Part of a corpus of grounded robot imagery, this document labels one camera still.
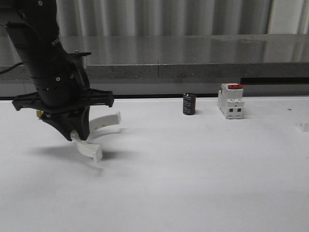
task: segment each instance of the corrugated metal wall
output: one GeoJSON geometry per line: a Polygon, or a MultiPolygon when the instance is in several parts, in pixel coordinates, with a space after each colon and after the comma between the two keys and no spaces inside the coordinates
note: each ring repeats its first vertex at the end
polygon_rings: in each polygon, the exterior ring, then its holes
{"type": "MultiPolygon", "coordinates": [[[[309,0],[57,0],[62,36],[307,34],[309,0]]],[[[0,35],[5,36],[3,28],[0,35]]]]}

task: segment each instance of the metal panel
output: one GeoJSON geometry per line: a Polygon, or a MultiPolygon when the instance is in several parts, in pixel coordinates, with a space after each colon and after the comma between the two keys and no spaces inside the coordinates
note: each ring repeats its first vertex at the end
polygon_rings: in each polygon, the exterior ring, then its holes
{"type": "Polygon", "coordinates": [[[61,36],[307,34],[309,28],[309,0],[56,1],[61,36]]]}
{"type": "MultiPolygon", "coordinates": [[[[215,94],[220,83],[240,81],[289,84],[288,88],[273,87],[273,94],[297,94],[296,85],[290,84],[305,83],[299,94],[308,94],[309,35],[76,36],[61,40],[69,52],[92,52],[86,69],[90,82],[118,95],[180,94],[186,89],[215,94]]],[[[9,48],[8,38],[0,42],[9,48]]],[[[1,70],[14,63],[10,52],[1,50],[1,57],[8,57],[0,60],[1,70]]],[[[24,67],[1,76],[0,84],[13,83],[26,92],[35,91],[24,67]]]]}
{"type": "Polygon", "coordinates": [[[0,64],[1,66],[14,64],[14,57],[8,37],[0,37],[0,64]]]}

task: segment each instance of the white circuit breaker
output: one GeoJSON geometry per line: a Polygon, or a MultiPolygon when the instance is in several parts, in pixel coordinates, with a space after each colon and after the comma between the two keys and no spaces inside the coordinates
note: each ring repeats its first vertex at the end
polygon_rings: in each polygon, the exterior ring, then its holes
{"type": "Polygon", "coordinates": [[[242,100],[243,86],[231,83],[221,84],[218,107],[227,119],[241,119],[245,102],[242,100]]]}

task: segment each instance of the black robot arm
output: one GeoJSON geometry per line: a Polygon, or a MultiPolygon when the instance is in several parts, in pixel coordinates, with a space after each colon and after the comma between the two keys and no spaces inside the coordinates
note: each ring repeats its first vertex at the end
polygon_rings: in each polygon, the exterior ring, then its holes
{"type": "Polygon", "coordinates": [[[16,110],[42,111],[41,120],[71,141],[76,130],[82,140],[89,136],[91,105],[113,105],[110,91],[90,89],[82,56],[68,54],[59,40],[56,0],[1,0],[0,25],[10,36],[37,92],[17,96],[16,110]]]}

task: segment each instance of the capacitor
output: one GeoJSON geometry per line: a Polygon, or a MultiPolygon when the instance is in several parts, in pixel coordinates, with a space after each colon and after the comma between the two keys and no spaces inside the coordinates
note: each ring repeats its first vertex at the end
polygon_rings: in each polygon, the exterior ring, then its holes
{"type": "Polygon", "coordinates": [[[194,93],[183,94],[183,114],[194,115],[197,96],[194,93]]]}

